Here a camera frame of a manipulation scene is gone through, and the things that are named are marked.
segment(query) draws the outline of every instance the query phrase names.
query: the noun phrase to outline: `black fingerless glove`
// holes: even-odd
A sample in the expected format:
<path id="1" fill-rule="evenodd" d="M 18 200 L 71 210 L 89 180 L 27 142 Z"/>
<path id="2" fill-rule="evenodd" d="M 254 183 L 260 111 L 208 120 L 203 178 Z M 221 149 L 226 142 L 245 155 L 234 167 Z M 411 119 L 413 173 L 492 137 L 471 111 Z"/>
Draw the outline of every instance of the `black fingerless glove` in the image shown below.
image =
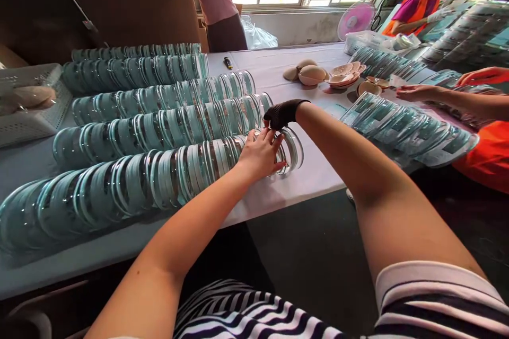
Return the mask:
<path id="1" fill-rule="evenodd" d="M 290 100 L 272 106 L 264 115 L 264 119 L 270 121 L 270 128 L 280 130 L 290 122 L 295 122 L 297 107 L 308 100 Z"/>

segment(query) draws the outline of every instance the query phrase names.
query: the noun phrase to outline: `white tablecloth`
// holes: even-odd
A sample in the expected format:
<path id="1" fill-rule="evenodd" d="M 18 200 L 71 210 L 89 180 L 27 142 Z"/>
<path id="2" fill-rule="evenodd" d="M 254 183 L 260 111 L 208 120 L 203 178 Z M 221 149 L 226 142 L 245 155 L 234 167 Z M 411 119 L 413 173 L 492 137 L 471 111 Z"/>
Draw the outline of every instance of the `white tablecloth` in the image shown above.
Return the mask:
<path id="1" fill-rule="evenodd" d="M 223 64 L 225 56 L 230 57 L 234 69 L 249 70 L 254 77 L 257 92 L 267 92 L 275 103 L 303 98 L 334 114 L 335 110 L 347 109 L 354 100 L 348 93 L 354 91 L 355 87 L 343 94 L 332 93 L 325 83 L 309 88 L 299 83 L 289 83 L 282 77 L 286 67 L 294 66 L 305 58 L 317 61 L 327 70 L 348 62 L 350 57 L 343 53 L 341 43 L 211 54 L 211 75 L 228 71 Z M 64 125 L 73 124 L 68 115 Z M 286 177 L 273 176 L 251 187 L 245 198 L 227 217 L 224 227 L 345 187 L 306 133 L 295 124 L 291 127 L 304 147 L 305 159 L 302 167 Z M 41 139 L 21 148 L 0 150 L 0 201 L 28 181 L 58 173 L 51 154 L 52 140 Z M 165 221 L 166 219 L 160 218 L 156 221 L 136 223 L 29 263 L 12 264 L 5 257 L 0 257 L 0 300 L 132 258 Z"/>

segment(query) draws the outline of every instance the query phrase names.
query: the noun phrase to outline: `white plastic bag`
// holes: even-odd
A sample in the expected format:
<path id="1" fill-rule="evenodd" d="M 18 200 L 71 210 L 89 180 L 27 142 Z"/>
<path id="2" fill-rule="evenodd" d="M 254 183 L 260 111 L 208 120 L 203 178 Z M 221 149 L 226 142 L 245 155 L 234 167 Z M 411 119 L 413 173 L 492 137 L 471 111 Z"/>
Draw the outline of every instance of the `white plastic bag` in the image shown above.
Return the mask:
<path id="1" fill-rule="evenodd" d="M 248 43 L 248 49 L 277 47 L 277 37 L 262 28 L 257 28 L 251 22 L 251 17 L 242 16 L 241 22 L 244 28 L 245 40 Z"/>

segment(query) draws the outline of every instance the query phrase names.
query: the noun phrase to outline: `plastic crate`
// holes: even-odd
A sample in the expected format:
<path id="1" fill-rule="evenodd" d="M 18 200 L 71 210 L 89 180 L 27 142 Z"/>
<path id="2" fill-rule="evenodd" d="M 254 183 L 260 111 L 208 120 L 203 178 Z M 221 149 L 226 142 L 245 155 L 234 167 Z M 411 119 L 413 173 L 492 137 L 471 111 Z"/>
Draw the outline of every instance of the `plastic crate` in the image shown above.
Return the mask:
<path id="1" fill-rule="evenodd" d="M 382 43 L 385 41 L 391 40 L 393 37 L 389 37 L 380 33 L 376 33 L 373 31 L 361 31 L 354 33 L 346 34 L 345 48 L 344 52 L 349 56 L 352 56 L 356 51 L 358 51 L 362 47 L 368 47 L 377 49 L 386 53 L 392 53 L 397 56 L 401 56 L 406 54 L 410 49 L 404 50 L 390 50 L 382 47 Z"/>
<path id="2" fill-rule="evenodd" d="M 0 117 L 0 147 L 32 139 L 43 138 L 58 132 L 72 100 L 69 90 L 60 81 L 59 64 L 27 66 L 0 70 L 2 89 L 22 86 L 51 86 L 56 103 L 45 110 L 15 112 Z"/>

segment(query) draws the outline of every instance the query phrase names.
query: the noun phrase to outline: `woman's right hand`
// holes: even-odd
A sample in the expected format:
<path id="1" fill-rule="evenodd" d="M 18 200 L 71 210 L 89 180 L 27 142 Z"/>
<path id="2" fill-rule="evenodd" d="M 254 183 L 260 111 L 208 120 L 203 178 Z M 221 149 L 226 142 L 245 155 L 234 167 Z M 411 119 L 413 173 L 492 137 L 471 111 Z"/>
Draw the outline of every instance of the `woman's right hand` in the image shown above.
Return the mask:
<path id="1" fill-rule="evenodd" d="M 436 96 L 447 89 L 433 85 L 405 85 L 400 87 L 396 96 L 404 101 L 435 101 Z"/>
<path id="2" fill-rule="evenodd" d="M 277 138 L 275 136 L 276 130 L 266 127 L 262 129 L 256 139 L 255 131 L 249 132 L 235 168 L 248 174 L 251 182 L 271 176 L 286 166 L 285 162 L 276 162 L 277 151 L 285 136 L 283 134 Z"/>
<path id="3" fill-rule="evenodd" d="M 493 84 L 509 81 L 509 69 L 489 67 L 464 74 L 456 83 L 456 87 L 467 85 Z"/>

